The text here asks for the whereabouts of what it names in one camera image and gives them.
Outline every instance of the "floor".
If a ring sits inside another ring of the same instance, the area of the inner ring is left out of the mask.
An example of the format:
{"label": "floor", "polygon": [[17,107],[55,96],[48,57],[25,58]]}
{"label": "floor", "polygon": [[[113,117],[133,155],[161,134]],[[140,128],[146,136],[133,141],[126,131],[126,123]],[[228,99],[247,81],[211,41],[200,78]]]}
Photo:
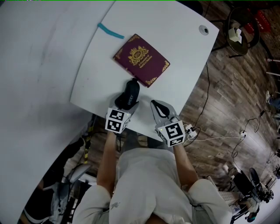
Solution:
{"label": "floor", "polygon": [[[209,2],[201,2],[204,13]],[[279,6],[273,7],[266,14],[271,18],[277,17],[280,11]],[[224,2],[211,2],[206,15],[208,20],[226,19],[230,12],[229,6]],[[215,24],[220,30],[221,24]],[[268,47],[273,49],[275,46],[274,31],[262,34]],[[219,33],[214,47],[221,46],[224,38]],[[213,137],[237,137],[241,130],[245,128],[248,119],[257,118],[262,110],[275,112],[265,102],[265,93],[277,91],[276,79],[266,75],[266,71],[271,71],[270,64],[265,61],[268,57],[263,46],[259,43],[248,51],[243,57],[230,59],[228,56],[234,55],[230,48],[215,51],[210,54],[207,61],[210,78],[209,98],[205,109],[200,116],[197,125],[201,128],[198,140]],[[186,102],[180,117],[185,124],[196,122],[201,113],[207,98],[207,67],[201,73],[188,101]],[[99,118],[95,126],[96,131],[104,131],[105,120]],[[270,113],[266,112],[261,117],[258,132],[254,133],[257,121],[253,120],[246,127],[247,137],[236,147],[238,155],[234,161],[236,166],[248,174],[249,168],[253,167],[258,172],[260,179],[266,181],[270,178],[273,169],[279,164],[279,158],[273,153],[279,146],[277,137],[277,122],[272,119]],[[103,146],[106,135],[97,133],[91,140],[88,161],[92,164],[91,173],[97,173],[98,166],[102,157]],[[145,146],[146,137],[139,137],[140,143]],[[185,150],[200,176],[210,175],[218,186],[223,186],[228,180],[224,165],[233,163],[231,157],[234,147],[237,145],[238,138],[214,139],[208,141],[195,141],[186,146]],[[82,156],[83,150],[69,161],[69,166],[75,165]]]}

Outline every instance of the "gold corner decoration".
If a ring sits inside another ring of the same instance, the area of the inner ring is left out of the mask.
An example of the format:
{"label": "gold corner decoration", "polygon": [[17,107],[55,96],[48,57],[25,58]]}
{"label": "gold corner decoration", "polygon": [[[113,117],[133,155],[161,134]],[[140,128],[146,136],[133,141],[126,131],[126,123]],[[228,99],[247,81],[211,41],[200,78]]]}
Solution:
{"label": "gold corner decoration", "polygon": [[132,48],[131,51],[130,51],[131,56],[128,56],[129,62],[132,63],[135,66],[148,53],[149,53],[149,50],[145,49],[144,47],[138,46],[138,49]]}
{"label": "gold corner decoration", "polygon": [[152,78],[150,81],[145,81],[145,83],[147,83],[149,86],[152,85],[153,82],[155,82],[157,79],[157,77]]}
{"label": "gold corner decoration", "polygon": [[121,53],[123,52],[123,49],[121,48],[116,54],[115,57],[118,59],[121,59]]}
{"label": "gold corner decoration", "polygon": [[165,66],[162,68],[162,72],[164,72],[164,70],[167,69],[167,67],[170,65],[168,61],[164,61],[164,62],[165,62]]}
{"label": "gold corner decoration", "polygon": [[133,35],[129,40],[128,42],[132,42],[133,40],[135,39],[140,39],[140,36],[138,36],[137,34]]}

